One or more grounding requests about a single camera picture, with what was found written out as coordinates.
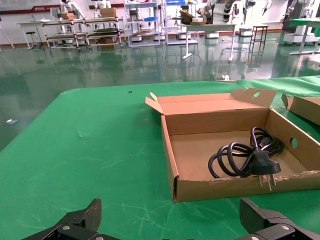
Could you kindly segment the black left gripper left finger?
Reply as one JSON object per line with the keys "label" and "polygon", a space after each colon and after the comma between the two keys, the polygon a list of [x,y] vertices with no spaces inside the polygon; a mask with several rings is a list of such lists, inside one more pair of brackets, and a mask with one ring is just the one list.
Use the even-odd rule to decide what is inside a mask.
{"label": "black left gripper left finger", "polygon": [[98,233],[102,221],[102,200],[95,198],[84,209],[68,212],[54,226],[26,237],[26,240],[109,240]]}

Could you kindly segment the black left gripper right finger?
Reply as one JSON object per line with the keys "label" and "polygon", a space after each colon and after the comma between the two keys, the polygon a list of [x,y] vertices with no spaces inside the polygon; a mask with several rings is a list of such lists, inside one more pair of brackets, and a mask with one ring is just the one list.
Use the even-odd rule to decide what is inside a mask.
{"label": "black left gripper right finger", "polygon": [[247,231],[241,240],[319,240],[320,235],[299,227],[278,211],[258,207],[248,198],[239,202],[239,219]]}

